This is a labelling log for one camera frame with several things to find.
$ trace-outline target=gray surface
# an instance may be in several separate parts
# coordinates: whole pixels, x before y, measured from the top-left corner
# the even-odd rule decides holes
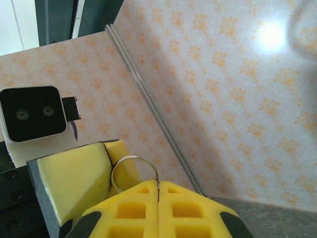
[[[317,213],[212,197],[235,210],[255,238],[317,238]]]

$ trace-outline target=floral pattern wallpaper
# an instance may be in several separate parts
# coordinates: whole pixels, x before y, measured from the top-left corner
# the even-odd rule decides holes
[[[207,194],[317,212],[316,12],[124,2],[114,27]]]
[[[124,139],[131,154],[157,166],[161,180],[191,188],[106,32],[0,57],[1,89],[38,85],[77,97],[80,144]],[[155,178],[147,164],[137,165],[144,179]]]

